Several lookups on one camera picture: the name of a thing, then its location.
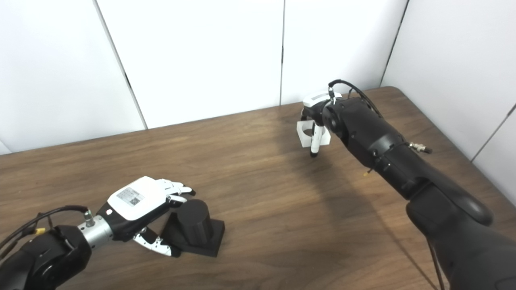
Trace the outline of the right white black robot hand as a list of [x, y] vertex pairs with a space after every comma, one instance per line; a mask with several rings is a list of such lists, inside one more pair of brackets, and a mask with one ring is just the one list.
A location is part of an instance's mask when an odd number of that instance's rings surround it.
[[323, 123], [323, 110], [333, 103], [328, 91], [319, 91], [303, 99], [300, 121], [296, 131], [302, 147], [310, 148], [310, 156], [316, 157], [320, 146], [329, 145], [331, 135]]

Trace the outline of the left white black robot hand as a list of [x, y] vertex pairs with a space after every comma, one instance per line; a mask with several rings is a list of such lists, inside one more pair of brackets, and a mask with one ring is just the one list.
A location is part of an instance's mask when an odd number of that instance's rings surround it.
[[111, 240], [133, 240], [161, 255], [179, 257], [181, 250], [149, 226], [195, 195], [196, 192], [183, 183], [144, 176], [113, 193], [96, 214], [107, 222]]

